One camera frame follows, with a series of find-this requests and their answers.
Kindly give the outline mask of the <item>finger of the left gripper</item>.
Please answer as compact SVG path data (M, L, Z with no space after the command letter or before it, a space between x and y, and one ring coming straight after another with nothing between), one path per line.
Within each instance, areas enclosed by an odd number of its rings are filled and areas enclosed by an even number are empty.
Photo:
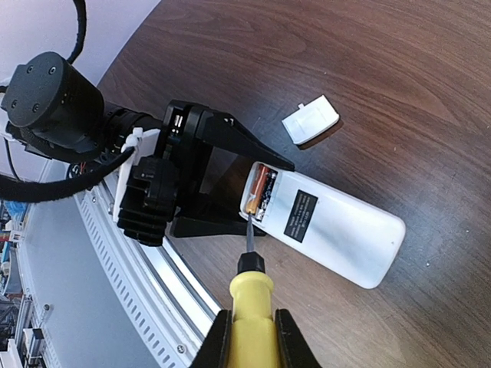
M208 169L214 149L225 150L236 155L260 161L268 165L293 171L295 164L266 146L233 115L218 110L204 110L199 116L199 143L203 153L200 163L199 189Z
M170 229L174 238L195 238L218 235L247 235L247 221L225 218L176 217Z

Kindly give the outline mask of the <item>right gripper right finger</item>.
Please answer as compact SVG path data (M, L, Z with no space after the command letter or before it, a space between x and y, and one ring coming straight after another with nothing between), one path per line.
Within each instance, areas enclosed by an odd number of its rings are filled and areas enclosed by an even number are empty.
M275 326L281 367L321 368L289 310L275 311Z

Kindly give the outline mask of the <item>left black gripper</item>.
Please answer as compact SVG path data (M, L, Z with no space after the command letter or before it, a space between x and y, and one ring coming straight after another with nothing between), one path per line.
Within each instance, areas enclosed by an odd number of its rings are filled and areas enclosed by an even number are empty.
M60 182L3 179L4 199L64 199L97 185L128 161L122 149L136 127L161 131L159 143L180 171L178 196L199 189L202 145L196 131L208 107L173 100L158 120L104 100L101 92L66 59L49 51L20 64L3 98L6 131L34 153L70 164L96 162L97 168Z

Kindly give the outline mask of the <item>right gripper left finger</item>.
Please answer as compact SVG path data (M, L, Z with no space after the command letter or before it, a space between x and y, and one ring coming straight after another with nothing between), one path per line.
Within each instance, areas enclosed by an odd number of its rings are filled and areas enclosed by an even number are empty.
M225 368L229 358L232 311L221 310L189 368Z

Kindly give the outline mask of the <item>yellow handled screwdriver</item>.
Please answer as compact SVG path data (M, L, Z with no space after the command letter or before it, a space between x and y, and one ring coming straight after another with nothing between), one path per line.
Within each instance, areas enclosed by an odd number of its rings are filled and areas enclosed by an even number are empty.
M248 216L246 251L229 286L233 300L229 367L280 366L272 316L274 284L264 258L255 251L252 216Z

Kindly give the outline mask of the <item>white battery cover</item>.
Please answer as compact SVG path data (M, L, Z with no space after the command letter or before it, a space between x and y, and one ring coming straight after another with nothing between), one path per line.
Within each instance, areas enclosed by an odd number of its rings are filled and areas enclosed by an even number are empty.
M333 127L340 115L325 95L298 105L298 109L282 120L282 125L297 145L303 145Z

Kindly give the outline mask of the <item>white remote control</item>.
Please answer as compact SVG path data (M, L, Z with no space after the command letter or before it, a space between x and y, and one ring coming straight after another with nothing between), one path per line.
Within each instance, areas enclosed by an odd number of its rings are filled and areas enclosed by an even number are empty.
M260 164L278 173L261 222L257 212L246 213ZM239 214L252 216L257 229L364 289L382 282L406 235L401 218L299 172L261 162L248 174Z

